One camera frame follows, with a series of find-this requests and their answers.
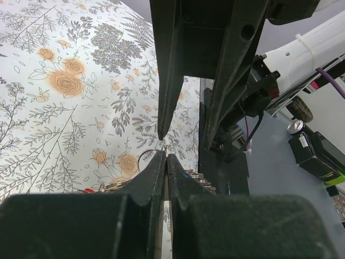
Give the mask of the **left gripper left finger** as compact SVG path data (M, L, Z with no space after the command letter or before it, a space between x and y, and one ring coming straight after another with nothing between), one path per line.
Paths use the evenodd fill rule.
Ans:
M165 158L156 152L149 169ZM20 194L1 204L1 258L160 258L164 185Z

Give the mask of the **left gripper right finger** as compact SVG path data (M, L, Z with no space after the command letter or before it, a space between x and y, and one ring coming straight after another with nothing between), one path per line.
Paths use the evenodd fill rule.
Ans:
M336 258L312 204L296 195L214 195L167 158L173 258Z

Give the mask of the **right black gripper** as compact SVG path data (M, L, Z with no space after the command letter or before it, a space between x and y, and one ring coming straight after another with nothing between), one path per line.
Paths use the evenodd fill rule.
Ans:
M159 91L157 133L168 133L184 76L214 80L203 133L209 149L225 117L262 115L270 96L249 72L265 20L310 17L317 1L150 1Z

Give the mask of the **metal disc with keyrings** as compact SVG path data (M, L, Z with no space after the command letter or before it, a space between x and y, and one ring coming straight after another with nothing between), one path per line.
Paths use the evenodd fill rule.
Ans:
M133 179L129 180L116 180L113 183L110 183L109 185L105 186L104 183L101 184L99 190L95 191L95 193L111 193L111 192L117 192L121 188L123 188L125 185L129 184L131 181L139 182L143 180L148 180L149 187L154 188L156 185L161 185L161 181L164 185L164 177L167 174L167 169L165 168L166 162L167 162L167 152L159 149L148 149L145 152L143 152L137 161L137 164L139 165L141 157L144 155L144 153L147 153L148 151L156 151L159 153L164 153L165 158L159 162L158 166L154 165L153 169L149 169L147 166L143 171L140 171L140 173ZM188 179L194 179L197 183L199 183L203 189L207 190L208 192L212 194L216 194L216 188L212 186L210 182L208 182L203 174L195 173L192 169L185 170L182 174L184 177ZM91 194L91 193L81 193L78 189L75 193L79 194Z

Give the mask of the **red key tag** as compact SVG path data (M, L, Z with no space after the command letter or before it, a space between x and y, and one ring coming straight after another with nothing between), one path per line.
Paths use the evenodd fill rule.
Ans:
M80 190L81 193L95 193L95 191L93 189L90 188L85 188Z

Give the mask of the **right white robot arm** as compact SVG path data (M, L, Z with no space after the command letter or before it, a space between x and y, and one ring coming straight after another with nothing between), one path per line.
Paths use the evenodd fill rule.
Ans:
M185 76L214 81L203 145L244 96L265 21L284 25L309 18L331 1L151 1L159 77L157 133L169 130ZM278 86L289 90L344 54L344 13L266 53Z

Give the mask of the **floral table mat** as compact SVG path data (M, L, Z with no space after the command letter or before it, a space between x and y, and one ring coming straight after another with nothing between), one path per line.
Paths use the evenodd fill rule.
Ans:
M150 22L124 1L1 1L1 199L124 182L161 148L195 171L199 85L160 140Z

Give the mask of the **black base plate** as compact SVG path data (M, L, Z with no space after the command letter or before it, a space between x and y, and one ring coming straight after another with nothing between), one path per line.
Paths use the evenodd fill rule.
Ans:
M248 167L246 154L242 153L230 163L224 161L225 156L235 154L246 140L244 131L233 125L229 130L220 129L218 138L212 148L205 150L203 147L203 133L205 132L205 121L207 107L211 99L211 79L200 80L200 103L199 103L199 151L197 171L204 175L206 181L210 182L215 190L213 193L229 196L248 195Z

